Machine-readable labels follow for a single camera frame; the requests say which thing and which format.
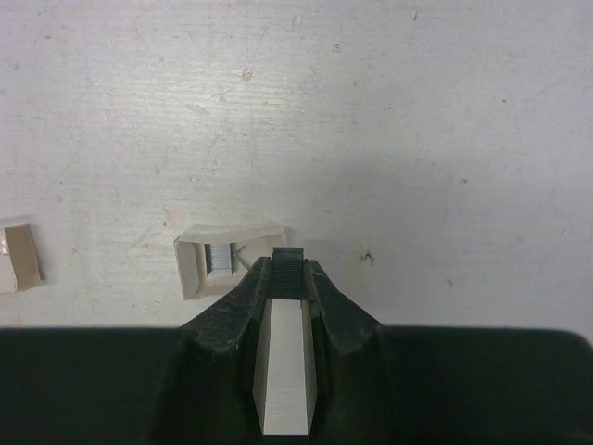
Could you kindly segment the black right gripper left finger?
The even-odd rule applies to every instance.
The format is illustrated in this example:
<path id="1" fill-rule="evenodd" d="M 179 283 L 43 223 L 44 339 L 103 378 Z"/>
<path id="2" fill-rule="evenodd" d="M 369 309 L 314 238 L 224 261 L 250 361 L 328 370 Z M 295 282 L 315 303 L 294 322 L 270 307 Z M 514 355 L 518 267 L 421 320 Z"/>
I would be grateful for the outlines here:
<path id="1" fill-rule="evenodd" d="M 255 359 L 271 260 L 173 328 L 1 332 L 5 444 L 256 444 Z"/>

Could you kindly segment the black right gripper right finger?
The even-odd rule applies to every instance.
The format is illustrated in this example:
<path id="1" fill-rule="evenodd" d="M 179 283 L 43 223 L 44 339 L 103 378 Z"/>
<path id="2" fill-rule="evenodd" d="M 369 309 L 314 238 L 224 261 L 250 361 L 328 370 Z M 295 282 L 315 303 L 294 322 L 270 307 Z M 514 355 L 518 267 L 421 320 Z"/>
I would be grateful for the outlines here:
<path id="1" fill-rule="evenodd" d="M 542 329 L 379 323 L 308 261 L 314 444 L 588 444 L 592 348 Z"/>

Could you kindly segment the small white staple tray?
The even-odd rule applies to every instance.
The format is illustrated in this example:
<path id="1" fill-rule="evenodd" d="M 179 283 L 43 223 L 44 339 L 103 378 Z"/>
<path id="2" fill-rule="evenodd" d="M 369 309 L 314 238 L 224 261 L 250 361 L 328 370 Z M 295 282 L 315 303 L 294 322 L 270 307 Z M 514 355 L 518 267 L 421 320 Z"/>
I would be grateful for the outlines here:
<path id="1" fill-rule="evenodd" d="M 260 257 L 288 244 L 285 226 L 193 225 L 173 241 L 183 299 L 222 296 Z"/>

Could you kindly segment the red white staple box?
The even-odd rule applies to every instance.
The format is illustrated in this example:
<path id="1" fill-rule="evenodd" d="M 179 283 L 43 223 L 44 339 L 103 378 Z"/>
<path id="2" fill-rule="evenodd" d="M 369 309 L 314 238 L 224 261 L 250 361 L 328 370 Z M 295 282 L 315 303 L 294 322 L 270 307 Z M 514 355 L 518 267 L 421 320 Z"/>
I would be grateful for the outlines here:
<path id="1" fill-rule="evenodd" d="M 1 218 L 1 295 L 39 287 L 45 280 L 32 214 Z"/>

